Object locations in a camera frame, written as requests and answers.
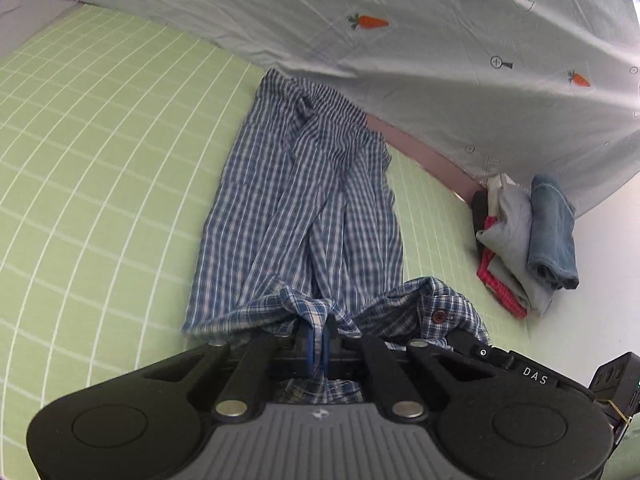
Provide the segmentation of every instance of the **brown button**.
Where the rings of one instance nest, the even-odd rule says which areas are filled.
[[[447,320],[447,313],[444,310],[436,310],[431,314],[431,320],[436,324],[444,323]]]

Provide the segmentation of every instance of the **bed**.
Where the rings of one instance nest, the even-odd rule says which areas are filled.
[[[200,232],[264,70],[187,33],[82,6],[0,60],[2,474],[34,480],[46,403],[188,348]],[[494,344],[526,325],[476,278],[467,204],[390,148],[404,278],[462,292]]]

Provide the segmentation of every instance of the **carrot print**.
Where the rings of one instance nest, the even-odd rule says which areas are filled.
[[[573,83],[577,86],[583,86],[585,88],[591,86],[590,83],[580,74],[576,73],[575,70],[571,70],[571,72],[569,72],[569,83]]]
[[[386,27],[389,22],[386,20],[381,20],[380,18],[374,18],[373,16],[367,16],[366,14],[360,15],[350,14],[347,16],[347,19],[351,22],[351,28],[356,30],[356,27],[361,26],[362,28],[380,28]]]

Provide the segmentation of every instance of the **white surface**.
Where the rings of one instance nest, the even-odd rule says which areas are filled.
[[[76,4],[73,0],[0,0],[0,59]]]
[[[640,354],[640,175],[574,229],[580,285],[529,321],[532,357],[588,386],[597,368]]]
[[[84,1],[312,75],[478,179],[551,173],[578,214],[640,169],[632,0]],[[354,13],[390,25],[352,30]]]

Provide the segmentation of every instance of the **red striped cloth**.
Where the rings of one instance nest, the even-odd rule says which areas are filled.
[[[488,216],[484,220],[484,228],[488,229],[494,225],[498,219],[495,216]],[[492,291],[494,296],[500,301],[500,304],[506,308],[512,315],[517,318],[527,317],[527,310],[518,302],[514,294],[507,288],[507,286],[498,280],[492,273],[489,272],[487,267],[489,262],[494,257],[494,252],[488,248],[484,248],[482,252],[482,258],[480,259],[480,266],[476,275],[486,285],[486,287]]]

